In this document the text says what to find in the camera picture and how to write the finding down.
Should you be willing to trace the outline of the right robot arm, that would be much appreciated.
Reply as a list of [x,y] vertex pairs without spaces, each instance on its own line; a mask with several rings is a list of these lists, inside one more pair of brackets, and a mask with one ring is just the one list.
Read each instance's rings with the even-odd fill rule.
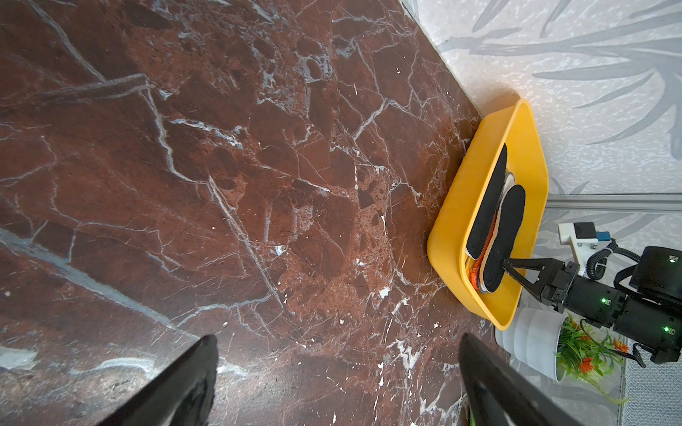
[[639,262],[606,284],[578,274],[578,265],[551,258],[504,259],[504,271],[543,305],[569,311],[596,328],[608,328],[632,340],[631,360],[677,362],[681,354],[681,252],[645,248]]

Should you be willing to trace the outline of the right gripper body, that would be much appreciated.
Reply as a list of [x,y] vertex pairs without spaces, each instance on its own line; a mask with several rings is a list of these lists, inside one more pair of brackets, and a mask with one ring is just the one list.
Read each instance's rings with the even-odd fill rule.
[[536,279],[537,300],[563,313],[564,302],[579,272],[579,264],[556,259],[538,259],[541,270]]

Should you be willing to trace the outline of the red insole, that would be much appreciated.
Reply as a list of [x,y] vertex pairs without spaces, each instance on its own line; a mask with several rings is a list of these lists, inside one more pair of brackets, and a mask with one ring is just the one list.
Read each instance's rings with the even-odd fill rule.
[[469,280],[475,290],[480,289],[480,269],[483,255],[480,255],[473,263],[469,271]]

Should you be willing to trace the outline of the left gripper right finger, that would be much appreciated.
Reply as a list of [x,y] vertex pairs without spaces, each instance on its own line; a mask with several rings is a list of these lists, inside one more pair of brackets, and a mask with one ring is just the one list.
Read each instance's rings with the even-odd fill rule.
[[475,424],[579,424],[474,335],[462,336],[458,360]]

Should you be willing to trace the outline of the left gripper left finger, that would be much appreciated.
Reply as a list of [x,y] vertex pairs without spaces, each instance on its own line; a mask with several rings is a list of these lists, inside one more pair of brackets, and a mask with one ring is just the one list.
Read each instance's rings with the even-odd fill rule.
[[205,335],[101,424],[206,425],[217,373],[217,337]]

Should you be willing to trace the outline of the grey insole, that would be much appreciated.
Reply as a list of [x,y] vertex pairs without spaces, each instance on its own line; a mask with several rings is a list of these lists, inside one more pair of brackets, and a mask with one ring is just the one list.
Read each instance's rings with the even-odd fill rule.
[[493,222],[492,225],[489,229],[488,233],[488,238],[486,240],[486,244],[484,246],[483,252],[481,255],[483,255],[482,263],[481,263],[481,269],[480,269],[480,289],[478,290],[482,294],[486,294],[489,292],[488,288],[486,287],[486,284],[483,280],[483,268],[486,265],[487,259],[488,259],[488,253],[490,252],[491,246],[493,244],[493,239],[497,235],[497,227],[499,223],[499,216],[501,213],[502,205],[504,202],[504,198],[506,197],[507,193],[510,191],[510,189],[516,184],[516,179],[514,175],[507,171],[504,176],[504,186],[501,192],[501,195],[499,197],[497,207],[495,209],[495,213],[493,216]]

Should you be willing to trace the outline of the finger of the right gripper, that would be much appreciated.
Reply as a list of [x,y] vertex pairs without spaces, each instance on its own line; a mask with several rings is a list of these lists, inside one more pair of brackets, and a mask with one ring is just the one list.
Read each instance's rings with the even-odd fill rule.
[[535,300],[543,305],[549,305],[549,303],[543,297],[543,292],[545,291],[545,286],[548,283],[549,275],[548,272],[537,272],[536,278],[534,280],[529,280],[523,273],[518,271],[508,271],[504,270],[508,275],[510,275],[513,280],[516,280],[522,287],[533,296]]
[[559,270],[559,260],[552,258],[508,258],[502,262],[503,268],[512,271],[555,272]]

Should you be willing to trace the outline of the black insole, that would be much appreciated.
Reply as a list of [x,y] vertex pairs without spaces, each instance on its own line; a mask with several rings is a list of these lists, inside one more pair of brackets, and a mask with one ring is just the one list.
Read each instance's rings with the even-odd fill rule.
[[488,259],[483,268],[483,280],[489,293],[496,292],[504,277],[502,262],[513,251],[525,211],[526,191],[521,185],[514,185],[504,198],[497,235],[493,239]]
[[507,147],[503,145],[466,243],[466,253],[472,259],[477,259],[481,255],[486,244],[495,209],[504,186],[507,158]]

